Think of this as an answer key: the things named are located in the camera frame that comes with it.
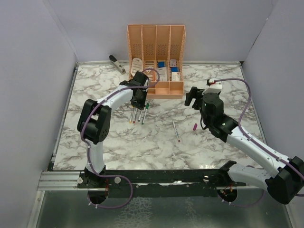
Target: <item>marble tabletop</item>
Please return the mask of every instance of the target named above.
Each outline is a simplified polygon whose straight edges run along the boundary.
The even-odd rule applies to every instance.
[[[79,66],[71,99],[61,133],[54,170],[82,170],[86,165],[86,147],[80,140],[77,123],[85,100],[97,100],[127,80],[129,65],[122,64],[126,74],[121,75],[109,64]],[[243,78],[240,66],[184,65],[184,94],[192,86],[207,88],[206,79]],[[238,120],[248,94],[239,81],[223,83],[220,98],[224,112]],[[184,105],[182,99],[148,100],[145,124],[129,123],[130,102],[121,106],[111,117],[110,132],[104,141],[104,161],[109,170],[155,169],[214,169],[228,160],[243,165],[257,164],[243,152],[215,138],[200,127],[199,111]],[[180,134],[177,141],[172,121]],[[250,106],[242,125],[261,140],[257,119]]]

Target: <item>gray wall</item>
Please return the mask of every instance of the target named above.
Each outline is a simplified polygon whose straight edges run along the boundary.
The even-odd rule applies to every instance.
[[[48,0],[79,61],[128,59],[128,24],[186,25],[185,61],[244,61],[277,0]]]
[[[75,55],[40,0],[0,7],[0,227],[27,224]]]
[[[279,0],[244,63],[267,143],[304,159],[304,1]],[[304,199],[292,201],[304,210]],[[298,218],[299,211],[294,211]]]

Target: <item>purple cable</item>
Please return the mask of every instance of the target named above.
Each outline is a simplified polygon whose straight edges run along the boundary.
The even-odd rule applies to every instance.
[[[238,207],[238,208],[250,208],[250,207],[253,207],[253,206],[259,204],[260,202],[262,202],[262,200],[264,199],[265,195],[266,195],[266,191],[263,191],[263,195],[261,196],[261,198],[257,202],[251,203],[251,204],[245,204],[245,205],[238,205],[238,204],[234,204],[234,203],[229,203],[229,202],[225,201],[223,198],[221,198],[219,195],[218,195],[218,197],[223,200],[222,202],[225,202],[226,204],[232,205],[234,207]]]
[[[142,71],[142,73],[145,72],[145,71],[147,71],[147,70],[153,70],[153,71],[155,71],[155,72],[157,73],[158,78],[157,78],[157,81],[156,81],[153,85],[126,87],[126,88],[122,88],[121,90],[117,90],[117,91],[115,91],[114,93],[110,94],[108,97],[106,97],[104,100],[102,100],[99,104],[97,104],[96,107],[91,111],[90,115],[88,116],[87,120],[85,121],[84,127],[83,127],[82,130],[81,130],[80,137],[81,137],[81,140],[84,141],[84,142],[87,144],[87,151],[86,151],[87,161],[88,161],[88,164],[90,165],[90,167],[91,167],[93,173],[94,173],[96,176],[101,177],[101,178],[112,178],[112,177],[120,177],[120,178],[123,178],[123,179],[125,179],[125,180],[129,183],[129,185],[130,185],[130,187],[131,187],[130,197],[128,198],[128,200],[127,200],[125,203],[123,203],[123,204],[121,204],[121,205],[118,205],[118,206],[102,206],[102,205],[99,205],[99,204],[93,204],[92,202],[90,202],[89,205],[92,204],[92,205],[94,205],[94,206],[96,206],[96,207],[105,208],[105,209],[117,209],[117,208],[121,208],[121,207],[125,206],[125,205],[128,204],[128,203],[131,201],[131,199],[132,199],[133,187],[132,187],[131,181],[130,181],[127,177],[122,176],[122,175],[101,175],[101,174],[99,174],[99,173],[96,172],[96,170],[94,169],[94,167],[93,167],[93,165],[92,165],[92,162],[91,162],[91,157],[90,157],[90,143],[89,143],[86,139],[84,139],[84,133],[85,133],[86,127],[87,127],[87,125],[88,125],[88,123],[89,123],[89,121],[90,121],[90,119],[91,119],[93,113],[95,113],[95,111],[99,108],[99,106],[101,106],[101,104],[103,104],[106,100],[110,99],[111,97],[113,97],[114,95],[120,93],[121,91],[124,91],[124,90],[127,90],[127,89],[146,89],[146,88],[150,88],[150,87],[152,87],[152,86],[155,86],[155,85],[159,82],[159,80],[160,80],[160,74],[158,73],[157,70],[155,70],[155,69],[153,69],[153,68],[144,69],[144,70]]]
[[[300,176],[300,178],[304,181],[304,176],[291,164],[289,164],[287,161],[284,161],[283,159],[280,159],[278,156],[276,156],[274,153],[272,153],[271,151],[269,151],[267,148],[265,148],[264,146],[262,146],[261,144],[259,144],[257,141],[255,141],[254,139],[250,139],[250,136],[243,130],[242,125],[241,125],[241,120],[245,114],[245,111],[247,110],[250,101],[251,101],[251,90],[250,90],[250,86],[248,84],[247,81],[245,81],[244,79],[240,79],[240,78],[226,78],[226,79],[216,79],[214,80],[214,82],[224,82],[224,81],[241,81],[244,82],[247,86],[248,89],[248,101],[247,104],[241,114],[241,116],[238,119],[238,125],[239,128],[241,130],[241,132],[250,140],[252,141],[256,146],[258,146],[259,148],[261,148],[263,151],[265,151],[266,153],[268,153],[270,156],[274,157],[277,161],[281,161],[282,163],[284,163],[285,165],[287,165],[289,168],[291,168],[296,174],[298,174]],[[300,196],[303,197],[304,194],[296,194],[296,196]]]

